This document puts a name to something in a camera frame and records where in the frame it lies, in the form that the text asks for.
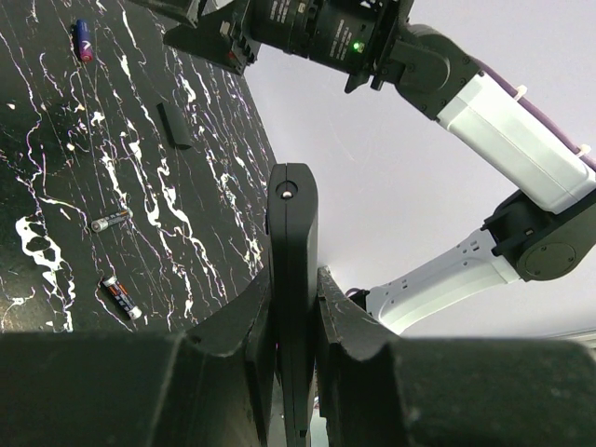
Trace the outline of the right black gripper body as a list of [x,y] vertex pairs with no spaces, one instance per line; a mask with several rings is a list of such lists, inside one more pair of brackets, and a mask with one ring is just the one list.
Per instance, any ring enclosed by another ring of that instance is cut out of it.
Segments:
[[408,21],[412,1],[232,1],[227,27],[256,62],[261,45],[277,48],[348,75],[346,91],[368,82],[383,51]]

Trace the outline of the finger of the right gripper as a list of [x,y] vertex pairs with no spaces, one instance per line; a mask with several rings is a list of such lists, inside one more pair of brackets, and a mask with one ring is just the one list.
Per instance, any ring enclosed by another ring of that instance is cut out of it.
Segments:
[[205,2],[202,0],[131,0],[131,2],[188,26],[197,25],[205,8]]
[[227,33],[233,21],[232,8],[201,15],[195,24],[180,14],[165,13],[164,16],[178,23],[164,34],[165,45],[206,61],[230,60],[232,43]]

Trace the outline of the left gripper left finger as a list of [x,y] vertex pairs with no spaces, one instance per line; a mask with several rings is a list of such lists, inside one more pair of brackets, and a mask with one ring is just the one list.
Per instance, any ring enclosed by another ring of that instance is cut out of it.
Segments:
[[264,446],[270,280],[185,332],[1,337],[5,446]]

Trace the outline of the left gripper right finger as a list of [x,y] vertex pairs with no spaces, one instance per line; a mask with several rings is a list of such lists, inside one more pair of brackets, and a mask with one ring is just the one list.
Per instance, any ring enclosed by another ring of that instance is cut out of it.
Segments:
[[595,356],[561,340],[402,338],[318,271],[333,446],[591,446]]

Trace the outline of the black remote battery cover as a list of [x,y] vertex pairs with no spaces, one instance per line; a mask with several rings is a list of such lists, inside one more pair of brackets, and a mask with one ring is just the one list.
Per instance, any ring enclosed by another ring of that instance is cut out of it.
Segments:
[[193,140],[183,112],[169,102],[161,102],[156,108],[170,146],[179,150],[190,149]]

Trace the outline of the blue purple battery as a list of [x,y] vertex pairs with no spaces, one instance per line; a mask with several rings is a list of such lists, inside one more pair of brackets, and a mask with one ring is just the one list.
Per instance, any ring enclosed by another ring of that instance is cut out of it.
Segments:
[[82,62],[93,60],[91,32],[85,20],[78,19],[75,23],[76,49]]

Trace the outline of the black remote control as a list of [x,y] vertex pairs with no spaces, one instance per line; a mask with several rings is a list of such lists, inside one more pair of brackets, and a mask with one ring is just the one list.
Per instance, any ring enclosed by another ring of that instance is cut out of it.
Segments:
[[266,226],[286,444],[308,446],[317,295],[318,189],[304,163],[277,164],[268,186]]

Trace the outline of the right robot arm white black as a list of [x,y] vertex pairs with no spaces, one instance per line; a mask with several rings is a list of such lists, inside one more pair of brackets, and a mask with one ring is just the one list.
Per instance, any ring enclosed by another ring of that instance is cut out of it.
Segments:
[[409,1],[148,1],[176,21],[164,43],[234,75],[278,48],[345,73],[346,92],[394,86],[516,192],[455,248],[357,302],[393,332],[480,291],[571,273],[595,245],[595,164],[526,98],[435,29]]

